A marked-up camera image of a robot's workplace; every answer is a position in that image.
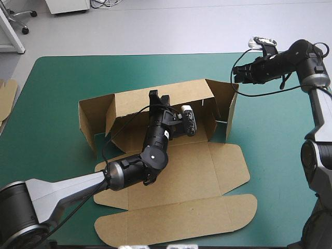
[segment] cardboard box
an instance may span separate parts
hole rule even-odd
[[[256,198],[223,196],[250,179],[241,149],[208,142],[217,125],[225,127],[225,139],[230,132],[237,97],[230,84],[200,79],[82,100],[80,128],[89,145],[96,152],[94,135],[117,132],[134,113],[149,105],[148,93],[154,89],[159,96],[168,94],[175,108],[191,105],[197,134],[169,142],[169,163],[152,185],[136,184],[96,195],[98,204],[128,210],[100,217],[95,222],[97,234],[105,243],[119,246],[168,242],[244,227],[256,213]],[[147,124],[148,112],[138,115],[113,141],[125,154],[111,160],[140,153]],[[104,167],[105,163],[100,163],[96,170]]]
[[[13,79],[5,82],[0,79],[0,133],[3,121],[9,116],[17,91],[17,82]]]

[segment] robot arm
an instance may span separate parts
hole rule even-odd
[[[309,95],[315,128],[301,149],[301,161],[309,187],[318,196],[311,217],[306,222],[300,242],[288,248],[332,248],[332,98],[323,63],[322,51],[306,40],[298,40],[282,53],[273,40],[254,38],[253,48],[263,50],[263,57],[233,69],[235,82],[264,84],[296,72],[302,90]]]
[[[142,153],[109,162],[106,169],[64,181],[39,179],[11,183],[0,189],[0,249],[34,248],[56,227],[66,207],[106,189],[121,190],[153,183],[168,163],[168,141],[193,136],[196,122],[190,106],[181,114],[170,107],[170,97],[150,91],[149,125]]]

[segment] gray floor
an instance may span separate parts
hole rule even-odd
[[[278,49],[294,41],[332,45],[332,0],[123,0],[111,10],[51,15],[44,0],[11,0],[28,35],[17,33],[26,53],[0,54],[0,78],[14,78],[19,92],[43,56],[240,52],[251,36],[272,37]],[[325,64],[332,71],[332,57]]]

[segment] white drawer unit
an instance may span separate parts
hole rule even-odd
[[[51,14],[90,9],[90,0],[46,0]]]

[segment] green table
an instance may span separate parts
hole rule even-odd
[[[102,160],[100,156],[96,160],[79,130],[79,100],[199,78],[229,81],[230,68],[239,55],[38,59],[0,137],[0,185],[29,178],[58,181],[93,171]],[[251,62],[257,56],[248,54],[240,63]],[[243,85],[240,89],[266,92],[278,89],[279,83]],[[296,76],[287,82],[288,87],[297,84]],[[239,96],[228,142],[242,147],[251,180],[229,194],[254,194],[257,214],[239,231],[184,242],[282,246],[298,241],[315,203],[299,155],[304,135],[313,126],[309,98],[300,90],[261,98]],[[220,137],[219,130],[212,141],[219,142]],[[96,140],[100,148],[103,134]],[[112,156],[119,153],[109,151]],[[102,244],[94,231],[94,221],[120,211],[89,200],[52,238],[59,244]]]

